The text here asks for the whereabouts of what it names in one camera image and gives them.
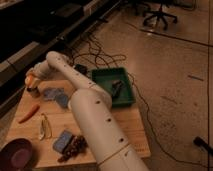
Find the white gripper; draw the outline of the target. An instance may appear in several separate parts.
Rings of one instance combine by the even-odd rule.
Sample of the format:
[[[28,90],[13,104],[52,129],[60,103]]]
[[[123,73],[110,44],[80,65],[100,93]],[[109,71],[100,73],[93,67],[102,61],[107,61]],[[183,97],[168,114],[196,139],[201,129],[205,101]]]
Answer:
[[[26,73],[27,76],[33,76],[34,81],[31,87],[27,88],[35,88],[37,87],[42,80],[45,80],[50,74],[50,67],[47,63],[38,63],[33,68],[29,69]]]

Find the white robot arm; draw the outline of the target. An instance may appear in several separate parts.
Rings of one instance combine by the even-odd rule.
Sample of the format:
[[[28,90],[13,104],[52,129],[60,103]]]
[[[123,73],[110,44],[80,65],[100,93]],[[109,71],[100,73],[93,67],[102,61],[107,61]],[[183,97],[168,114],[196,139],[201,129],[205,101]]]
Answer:
[[[37,88],[54,70],[76,91],[68,102],[101,171],[149,171],[111,113],[108,92],[68,64],[68,57],[50,51],[43,62],[27,71],[25,84]]]

